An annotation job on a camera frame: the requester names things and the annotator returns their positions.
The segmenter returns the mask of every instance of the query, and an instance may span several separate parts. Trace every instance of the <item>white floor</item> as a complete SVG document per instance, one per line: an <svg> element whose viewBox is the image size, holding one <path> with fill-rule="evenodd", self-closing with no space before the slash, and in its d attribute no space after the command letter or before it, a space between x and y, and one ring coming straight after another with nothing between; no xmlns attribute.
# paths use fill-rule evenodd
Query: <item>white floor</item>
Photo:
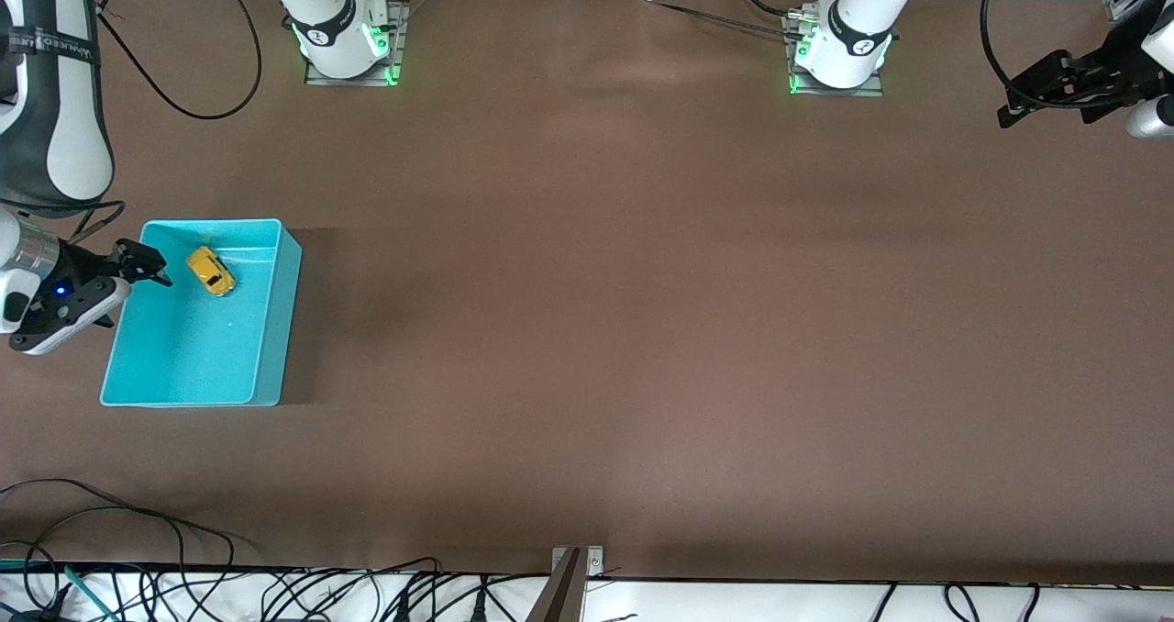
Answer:
<svg viewBox="0 0 1174 622"><path fill-rule="evenodd" d="M189 574L189 581L203 581L215 575ZM350 576L338 576L299 597L303 606L313 604L330 596ZM333 622L364 622L393 601L396 593L407 582L407 575L393 574L363 581L340 597L339 604L330 608L329 620ZM109 574L85 576L85 583L93 594L110 609L116 609L114 580ZM517 620L525 620L540 593L545 579L533 577L510 581L492 587L493 594L511 610ZM120 575L117 582L124 601L140 593L139 576ZM177 575L164 576L163 584L178 584ZM208 599L205 606L223 622L258 622L262 618L261 596L276 576L254 574L224 582ZM479 586L475 576L463 576L438 588L437 604L446 603ZM194 586L196 596L207 591L207 586ZM583 622L614 621L632 614L636 622L869 622L886 586L837 584L837 583L684 583L684 582L592 582L588 584ZM1018 622L1031 596L1027 587L969 587L981 620L986 622ZM53 577L34 576L33 594L47 601L53 589ZM274 602L270 593L268 602ZM884 613L884 621L956 622L943 601L942 586L900 586L893 594ZM177 590L168 595L176 610L173 617L162 606L156 610L160 622L187 620L194 610L193 597ZM18 610L28 610L19 575L0 576L0 602ZM289 597L282 597L282 603ZM467 622L473 609L473 596L466 596L459 604L445 610L438 622ZM956 607L965 609L965 603L954 593ZM431 616L431 597L420 600L411 620L420 622ZM508 622L493 603L487 606L490 622ZM305 617L305 610L289 606L279 614L269 610L268 620L296 621ZM1032 622L1158 622L1161 617L1174 617L1174 591L1127 590L1113 588L1044 588ZM72 588L63 617L76 622L100 622L102 613L77 588ZM146 611L139 607L117 620L146 621ZM207 615L197 614L191 622L208 622Z"/></svg>

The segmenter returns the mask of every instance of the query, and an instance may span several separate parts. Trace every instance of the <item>blue plastic bin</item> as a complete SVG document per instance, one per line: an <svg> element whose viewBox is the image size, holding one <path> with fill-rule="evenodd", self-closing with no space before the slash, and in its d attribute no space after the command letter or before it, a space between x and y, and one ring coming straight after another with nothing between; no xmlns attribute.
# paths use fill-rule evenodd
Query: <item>blue plastic bin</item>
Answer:
<svg viewBox="0 0 1174 622"><path fill-rule="evenodd" d="M175 286L135 284L106 367L102 404L119 407L272 406L282 397L302 246L282 221L150 221L141 241ZM216 250L236 278L211 296L187 265Z"/></svg>

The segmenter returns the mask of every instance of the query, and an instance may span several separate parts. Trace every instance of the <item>brown tabletop surface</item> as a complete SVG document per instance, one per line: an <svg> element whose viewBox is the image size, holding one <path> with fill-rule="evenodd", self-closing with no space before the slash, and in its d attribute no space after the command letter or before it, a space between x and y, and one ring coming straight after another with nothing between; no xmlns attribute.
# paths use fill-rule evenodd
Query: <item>brown tabletop surface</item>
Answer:
<svg viewBox="0 0 1174 622"><path fill-rule="evenodd" d="M93 246L284 221L282 404L103 408L108 330L4 353L5 482L76 476L250 563L539 570L591 543L621 575L1170 580L1172 146L1124 115L998 129L974 0L913 0L872 100L788 95L771 36L643 0L429 0L402 86L305 87L277 0L247 2L264 80L215 123L103 33L130 208ZM248 90L231 0L110 11L185 107ZM992 12L1013 73L1106 29L1097 2ZM83 503L25 491L0 527ZM49 547L176 559L117 515Z"/></svg>

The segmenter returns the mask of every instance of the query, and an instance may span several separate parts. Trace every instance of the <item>yellow toy car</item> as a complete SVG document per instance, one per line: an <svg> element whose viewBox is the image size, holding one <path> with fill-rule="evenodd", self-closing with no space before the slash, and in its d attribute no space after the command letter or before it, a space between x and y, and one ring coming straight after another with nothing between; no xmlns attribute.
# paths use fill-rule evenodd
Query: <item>yellow toy car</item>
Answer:
<svg viewBox="0 0 1174 622"><path fill-rule="evenodd" d="M200 283L215 296L228 295L236 288L236 279L221 262L216 250L202 245L193 255L188 255L188 268L194 271Z"/></svg>

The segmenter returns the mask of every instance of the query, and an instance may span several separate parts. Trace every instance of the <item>brown table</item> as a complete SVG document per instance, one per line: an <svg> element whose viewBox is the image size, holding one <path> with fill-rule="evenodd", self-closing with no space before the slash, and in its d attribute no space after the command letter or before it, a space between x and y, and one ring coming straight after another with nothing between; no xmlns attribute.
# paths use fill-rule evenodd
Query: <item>brown table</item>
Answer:
<svg viewBox="0 0 1174 622"><path fill-rule="evenodd" d="M600 543L628 575L1169 581L1170 144L1124 115L998 129L973 0L910 5L880 100L788 95L777 41L642 0L430 0L402 86L310 88L277 0L248 2L264 82L221 123L103 40L130 209L95 245L285 221L283 404L102 408L89 330L0 356L5 481L79 476L252 563ZM231 0L112 8L181 103L247 90ZM1011 70L1105 29L1095 2L993 12ZM21 493L0 526L80 505ZM52 547L175 560L116 516Z"/></svg>

